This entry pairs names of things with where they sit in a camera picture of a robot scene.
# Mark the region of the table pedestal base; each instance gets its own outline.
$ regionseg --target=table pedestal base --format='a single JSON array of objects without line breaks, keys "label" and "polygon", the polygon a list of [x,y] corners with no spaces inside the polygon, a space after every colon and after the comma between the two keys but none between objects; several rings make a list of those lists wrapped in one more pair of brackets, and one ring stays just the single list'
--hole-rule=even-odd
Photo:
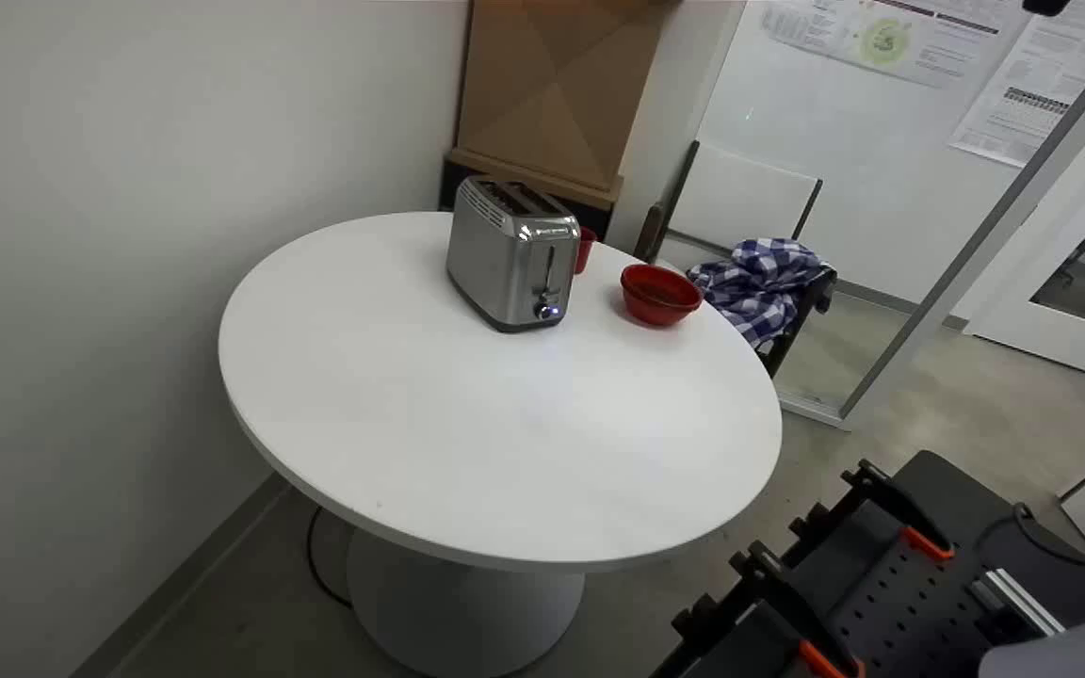
[{"label": "table pedestal base", "polygon": [[403,668],[437,678],[494,678],[536,662],[574,625],[579,574],[496,574],[351,538],[347,580],[357,625]]}]

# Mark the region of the power cord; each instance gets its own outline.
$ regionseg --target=power cord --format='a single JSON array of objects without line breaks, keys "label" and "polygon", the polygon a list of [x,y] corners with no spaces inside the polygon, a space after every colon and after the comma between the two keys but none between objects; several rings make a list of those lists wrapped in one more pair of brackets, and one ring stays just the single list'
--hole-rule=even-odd
[{"label": "power cord", "polygon": [[981,530],[981,538],[973,544],[973,550],[981,554],[981,550],[985,550],[985,544],[989,544],[995,530],[1004,530],[1007,522],[1014,522],[1014,526],[1026,535],[1026,544],[1034,544],[1040,554],[1048,554],[1048,558],[1060,558],[1060,561],[1071,561],[1071,564],[1085,568],[1085,558],[1061,554],[1061,550],[1054,550],[1054,545],[1040,544],[1040,535],[1034,535],[1034,526],[1029,526],[1029,522],[1036,522],[1036,520],[1034,520],[1029,505],[1016,505],[1009,516],[1004,516],[1004,520],[989,522],[989,526]]},{"label": "power cord", "polygon": [[322,575],[322,568],[318,568],[318,522],[322,522],[322,505],[318,505],[318,514],[312,514],[312,520],[308,520],[308,530],[305,530],[305,561],[308,561],[308,574],[312,574],[318,587],[322,587],[330,604],[353,610],[353,604],[351,604],[347,595],[339,595],[334,587],[329,587],[325,575]]}]

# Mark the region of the chair backrest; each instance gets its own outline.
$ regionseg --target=chair backrest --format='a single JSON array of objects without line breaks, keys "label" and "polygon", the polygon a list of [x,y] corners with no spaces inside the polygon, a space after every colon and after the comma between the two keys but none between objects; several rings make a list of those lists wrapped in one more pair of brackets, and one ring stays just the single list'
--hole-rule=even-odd
[{"label": "chair backrest", "polygon": [[661,259],[695,268],[747,236],[799,236],[823,182],[696,143]]}]

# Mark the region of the plaid cloth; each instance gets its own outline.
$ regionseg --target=plaid cloth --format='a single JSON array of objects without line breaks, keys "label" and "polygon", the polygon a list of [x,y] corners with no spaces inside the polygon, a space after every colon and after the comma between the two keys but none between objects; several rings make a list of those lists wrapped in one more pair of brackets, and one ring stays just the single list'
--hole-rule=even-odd
[{"label": "plaid cloth", "polygon": [[735,244],[732,259],[688,268],[688,283],[749,348],[765,350],[790,333],[799,294],[830,273],[834,268],[799,241],[754,236]]}]

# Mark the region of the stainless steel toaster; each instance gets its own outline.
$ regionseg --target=stainless steel toaster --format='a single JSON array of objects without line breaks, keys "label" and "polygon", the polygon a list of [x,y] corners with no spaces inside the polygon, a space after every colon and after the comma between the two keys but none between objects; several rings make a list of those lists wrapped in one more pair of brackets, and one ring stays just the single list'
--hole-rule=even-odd
[{"label": "stainless steel toaster", "polygon": [[501,333],[550,328],[569,314],[577,220],[550,197],[494,176],[457,192],[446,273]]}]

